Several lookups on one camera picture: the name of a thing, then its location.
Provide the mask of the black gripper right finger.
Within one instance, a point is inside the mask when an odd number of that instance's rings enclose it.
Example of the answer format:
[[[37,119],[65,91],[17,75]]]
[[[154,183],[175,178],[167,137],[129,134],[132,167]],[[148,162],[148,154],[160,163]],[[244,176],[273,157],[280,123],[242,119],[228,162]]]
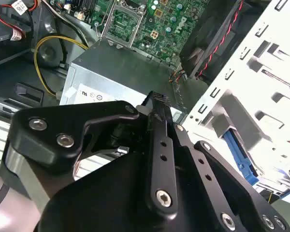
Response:
[[[159,215],[167,232],[288,232],[285,219],[159,96]]]

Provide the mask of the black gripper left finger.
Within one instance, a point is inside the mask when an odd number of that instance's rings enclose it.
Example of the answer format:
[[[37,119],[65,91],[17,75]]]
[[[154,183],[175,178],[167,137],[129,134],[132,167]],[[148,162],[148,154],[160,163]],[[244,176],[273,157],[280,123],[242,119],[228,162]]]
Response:
[[[147,158],[145,201],[159,215],[159,96],[142,104],[107,101],[18,111],[3,153],[38,208],[62,189],[110,162],[130,155]]]

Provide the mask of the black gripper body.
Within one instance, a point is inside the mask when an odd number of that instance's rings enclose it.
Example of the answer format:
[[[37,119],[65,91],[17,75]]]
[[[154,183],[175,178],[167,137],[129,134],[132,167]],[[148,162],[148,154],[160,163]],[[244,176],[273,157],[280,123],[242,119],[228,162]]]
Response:
[[[178,213],[163,219],[145,201],[147,158],[118,158],[60,190],[47,204],[40,232],[220,232],[222,225],[191,172],[175,156]]]

